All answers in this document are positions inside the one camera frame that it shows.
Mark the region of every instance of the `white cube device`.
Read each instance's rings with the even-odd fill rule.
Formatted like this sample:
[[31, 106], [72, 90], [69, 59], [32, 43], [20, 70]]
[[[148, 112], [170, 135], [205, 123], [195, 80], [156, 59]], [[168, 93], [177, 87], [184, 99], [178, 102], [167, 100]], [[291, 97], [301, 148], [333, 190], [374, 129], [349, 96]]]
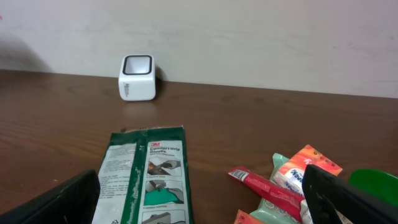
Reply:
[[155, 98], [155, 62], [150, 55], [128, 55], [119, 73], [119, 93], [126, 101]]

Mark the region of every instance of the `wall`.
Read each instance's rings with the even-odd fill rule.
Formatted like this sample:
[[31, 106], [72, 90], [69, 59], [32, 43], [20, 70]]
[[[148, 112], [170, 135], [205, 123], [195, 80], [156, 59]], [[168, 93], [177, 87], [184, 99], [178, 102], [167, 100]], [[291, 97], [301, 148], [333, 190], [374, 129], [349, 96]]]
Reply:
[[116, 77], [125, 55], [152, 54], [177, 82], [398, 98], [397, 9], [396, 0], [2, 0], [0, 35], [57, 73]]

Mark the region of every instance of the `green package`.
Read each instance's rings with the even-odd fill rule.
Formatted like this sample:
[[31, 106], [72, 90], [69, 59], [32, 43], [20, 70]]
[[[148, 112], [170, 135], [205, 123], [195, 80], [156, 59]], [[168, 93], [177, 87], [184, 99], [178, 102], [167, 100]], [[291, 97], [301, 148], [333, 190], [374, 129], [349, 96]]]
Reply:
[[[271, 176], [274, 175], [278, 169], [285, 164], [289, 159], [275, 153], [272, 156], [272, 161], [274, 163], [274, 170], [272, 171]], [[259, 207], [256, 211], [250, 213], [253, 217], [257, 218], [265, 222], [266, 224], [296, 224], [299, 223], [293, 217], [291, 217], [287, 212], [283, 211], [282, 209], [276, 207], [273, 203], [265, 200], [264, 198], [261, 199]]]
[[113, 133], [93, 224], [192, 224], [182, 127]]

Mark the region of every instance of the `wood grain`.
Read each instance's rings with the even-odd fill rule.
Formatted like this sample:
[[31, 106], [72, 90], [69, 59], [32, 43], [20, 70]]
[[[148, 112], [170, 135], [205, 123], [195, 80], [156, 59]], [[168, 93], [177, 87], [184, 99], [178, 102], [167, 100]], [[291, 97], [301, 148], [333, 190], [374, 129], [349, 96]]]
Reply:
[[311, 144], [344, 168], [398, 174], [398, 100], [189, 83], [120, 99], [116, 78], [0, 71], [0, 213], [100, 167], [111, 132], [184, 125], [196, 223], [232, 223], [259, 196], [229, 178], [269, 177], [271, 157]]

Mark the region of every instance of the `orange package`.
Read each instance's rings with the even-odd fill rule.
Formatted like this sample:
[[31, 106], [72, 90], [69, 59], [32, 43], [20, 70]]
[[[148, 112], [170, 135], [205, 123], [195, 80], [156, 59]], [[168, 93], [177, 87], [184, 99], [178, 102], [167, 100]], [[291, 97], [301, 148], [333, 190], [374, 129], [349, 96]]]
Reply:
[[266, 224], [253, 216], [238, 210], [234, 224]]
[[338, 175], [343, 170], [312, 146], [306, 145], [280, 167], [271, 179], [279, 186], [303, 195], [302, 182], [304, 171], [309, 164], [316, 165], [333, 175]]

